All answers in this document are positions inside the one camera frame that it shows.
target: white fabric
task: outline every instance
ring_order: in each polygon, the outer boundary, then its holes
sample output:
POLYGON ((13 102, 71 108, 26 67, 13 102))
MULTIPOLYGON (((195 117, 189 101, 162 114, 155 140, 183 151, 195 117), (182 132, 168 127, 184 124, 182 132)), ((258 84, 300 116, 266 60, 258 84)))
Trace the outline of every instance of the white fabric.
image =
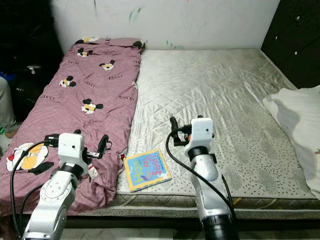
POLYGON ((263 99, 263 104, 289 136, 306 183, 320 200, 320 85, 283 88, 263 99))

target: children's book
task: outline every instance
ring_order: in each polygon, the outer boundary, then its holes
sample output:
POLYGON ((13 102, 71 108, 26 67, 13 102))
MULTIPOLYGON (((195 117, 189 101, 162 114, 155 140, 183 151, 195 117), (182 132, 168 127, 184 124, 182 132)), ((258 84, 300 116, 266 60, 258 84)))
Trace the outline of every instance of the children's book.
POLYGON ((172 179, 160 149, 126 157, 124 169, 131 192, 172 179))

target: pink blanket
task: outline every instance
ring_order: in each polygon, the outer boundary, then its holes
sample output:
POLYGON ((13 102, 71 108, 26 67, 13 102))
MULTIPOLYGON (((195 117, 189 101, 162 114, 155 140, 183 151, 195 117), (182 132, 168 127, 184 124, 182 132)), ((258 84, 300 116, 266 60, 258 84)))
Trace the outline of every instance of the pink blanket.
MULTIPOLYGON (((102 208, 113 200, 117 173, 123 167, 118 155, 128 146, 137 104, 140 46, 135 38, 86 38, 72 46, 0 161, 2 216, 11 213, 10 174, 22 151, 46 135, 76 129, 84 135, 88 151, 97 151, 104 134, 112 147, 102 159, 92 160, 98 176, 81 178, 69 214, 102 208)), ((46 146, 23 159, 14 177, 17 210, 24 196, 59 168, 58 163, 58 149, 46 146)), ((31 195, 25 211, 33 210, 38 198, 39 192, 31 195)))

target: white wall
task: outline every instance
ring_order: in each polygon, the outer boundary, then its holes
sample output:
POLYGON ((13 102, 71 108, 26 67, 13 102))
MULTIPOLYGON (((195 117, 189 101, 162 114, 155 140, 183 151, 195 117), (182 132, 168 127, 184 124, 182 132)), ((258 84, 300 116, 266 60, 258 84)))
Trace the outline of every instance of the white wall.
POLYGON ((51 0, 62 49, 134 37, 150 49, 260 48, 280 0, 51 0))

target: person's leg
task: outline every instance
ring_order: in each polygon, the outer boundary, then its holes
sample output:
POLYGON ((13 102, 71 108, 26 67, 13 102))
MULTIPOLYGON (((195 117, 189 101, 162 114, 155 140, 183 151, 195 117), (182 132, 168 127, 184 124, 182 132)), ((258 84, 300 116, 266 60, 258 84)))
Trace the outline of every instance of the person's leg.
POLYGON ((3 77, 0 77, 0 125, 8 138, 12 138, 19 128, 12 108, 10 87, 3 77))

